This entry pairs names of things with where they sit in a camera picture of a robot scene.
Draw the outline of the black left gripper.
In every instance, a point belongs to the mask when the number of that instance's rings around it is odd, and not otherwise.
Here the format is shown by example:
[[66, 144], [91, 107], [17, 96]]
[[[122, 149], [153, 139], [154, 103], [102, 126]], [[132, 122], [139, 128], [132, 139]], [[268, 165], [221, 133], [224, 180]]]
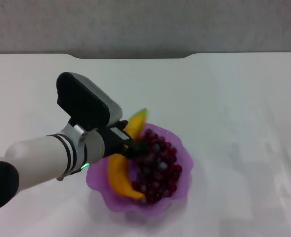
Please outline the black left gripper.
[[134, 143], [131, 136], [124, 131], [127, 124], [128, 121], [123, 120], [112, 126], [98, 128], [97, 132], [104, 143], [103, 157], [121, 154], [126, 158], [137, 158], [149, 153], [150, 147], [148, 144]]

